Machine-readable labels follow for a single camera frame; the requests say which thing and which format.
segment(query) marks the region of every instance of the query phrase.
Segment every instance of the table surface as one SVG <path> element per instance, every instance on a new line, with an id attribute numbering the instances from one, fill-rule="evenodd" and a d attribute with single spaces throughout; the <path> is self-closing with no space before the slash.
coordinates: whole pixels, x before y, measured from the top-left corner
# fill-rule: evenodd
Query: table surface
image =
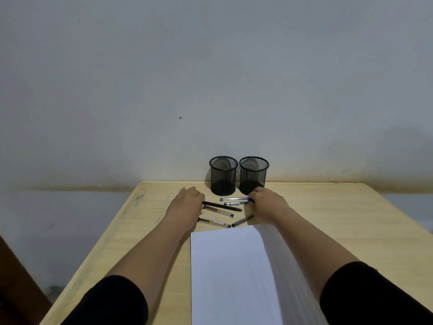
<path id="1" fill-rule="evenodd" d="M 197 186 L 219 202 L 203 182 L 142 182 L 132 192 L 41 324 L 60 324 L 82 296 L 158 224 L 183 186 Z M 433 311 L 433 235 L 376 191 L 355 183 L 266 183 L 304 218 L 379 270 Z M 242 196 L 239 191 L 234 197 Z M 207 210 L 202 217 L 233 223 Z M 230 230 L 197 223 L 195 231 Z M 191 249 L 177 251 L 158 311 L 148 324 L 191 324 Z"/>

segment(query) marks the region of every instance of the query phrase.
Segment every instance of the white paper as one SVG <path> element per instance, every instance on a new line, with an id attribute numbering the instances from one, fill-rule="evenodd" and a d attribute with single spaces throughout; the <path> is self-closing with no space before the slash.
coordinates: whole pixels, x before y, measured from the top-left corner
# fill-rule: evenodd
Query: white paper
<path id="1" fill-rule="evenodd" d="M 327 324 L 278 231 L 260 224 L 191 234 L 192 325 Z"/>

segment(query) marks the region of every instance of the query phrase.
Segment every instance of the pen holder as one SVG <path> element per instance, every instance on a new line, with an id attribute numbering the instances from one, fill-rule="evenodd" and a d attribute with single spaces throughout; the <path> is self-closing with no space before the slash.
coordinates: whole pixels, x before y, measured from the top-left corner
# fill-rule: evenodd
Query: pen holder
<path id="1" fill-rule="evenodd" d="M 228 196 L 236 190 L 238 161 L 228 156 L 217 156 L 209 161 L 210 190 L 218 196 Z"/>
<path id="2" fill-rule="evenodd" d="M 241 166 L 239 190 L 242 194 L 248 195 L 256 187 L 265 186 L 268 161 L 257 156 L 247 156 L 241 158 L 239 165 Z"/>

